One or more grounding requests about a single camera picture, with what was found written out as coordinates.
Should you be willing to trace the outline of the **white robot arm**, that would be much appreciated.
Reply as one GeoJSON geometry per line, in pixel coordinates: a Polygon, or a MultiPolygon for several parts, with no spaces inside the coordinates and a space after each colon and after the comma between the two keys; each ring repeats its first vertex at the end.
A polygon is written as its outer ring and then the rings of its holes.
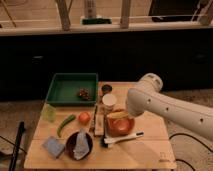
{"type": "Polygon", "coordinates": [[[149,111],[213,141],[213,108],[163,95],[162,87],[163,81],[158,75],[145,74],[127,92],[128,113],[137,117],[149,111]]]}

